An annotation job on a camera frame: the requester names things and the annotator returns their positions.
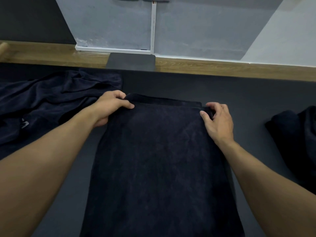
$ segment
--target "hand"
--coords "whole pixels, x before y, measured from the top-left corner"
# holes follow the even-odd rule
[[[94,127],[103,126],[108,122],[108,117],[120,107],[133,109],[135,106],[128,100],[122,91],[107,91],[91,106],[87,107],[96,117]]]
[[[227,105],[219,104],[217,102],[209,102],[206,106],[216,111],[213,120],[210,119],[205,111],[200,111],[200,115],[204,120],[207,133],[210,137],[217,145],[222,141],[234,141],[234,124]]]

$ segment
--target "dark cloth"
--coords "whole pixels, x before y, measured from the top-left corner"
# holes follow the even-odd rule
[[[102,69],[0,83],[0,159],[66,122],[105,91],[121,88],[121,76]]]
[[[316,106],[299,114],[284,111],[266,127],[299,184],[316,194]]]
[[[244,236],[199,102],[126,97],[96,152],[81,237]]]

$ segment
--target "black wall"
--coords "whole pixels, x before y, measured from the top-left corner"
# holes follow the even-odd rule
[[[55,0],[0,0],[0,40],[76,44]]]

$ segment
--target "white metal frame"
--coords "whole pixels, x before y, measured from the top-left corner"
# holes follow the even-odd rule
[[[155,44],[155,28],[156,28],[156,8],[157,3],[152,2],[151,5],[151,30],[150,30],[150,50],[133,50],[133,49],[116,49],[116,48],[104,48],[104,47],[87,47],[87,46],[75,46],[77,51],[97,51],[97,52],[118,52],[118,53],[132,53],[132,54],[149,54],[154,53]]]

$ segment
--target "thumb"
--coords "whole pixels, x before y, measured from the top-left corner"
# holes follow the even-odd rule
[[[205,124],[213,122],[205,111],[200,111],[200,115],[202,116]]]
[[[128,109],[133,109],[135,106],[130,103],[128,100],[120,100],[120,105],[125,107],[125,108],[128,108]]]

